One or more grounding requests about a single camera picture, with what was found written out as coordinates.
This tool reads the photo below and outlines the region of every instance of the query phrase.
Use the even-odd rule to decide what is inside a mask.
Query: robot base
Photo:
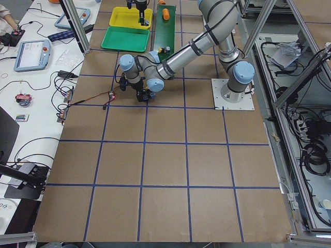
[[[221,95],[221,88],[228,82],[228,79],[212,79],[214,105],[216,110],[254,110],[254,104],[251,94],[244,95],[243,99],[237,103],[231,103],[225,100]]]

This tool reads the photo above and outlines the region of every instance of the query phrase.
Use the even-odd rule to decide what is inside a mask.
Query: orange cylindrical object
[[[169,14],[168,9],[162,10],[162,16],[163,16],[163,19],[165,19],[166,21],[170,19],[170,14]]]

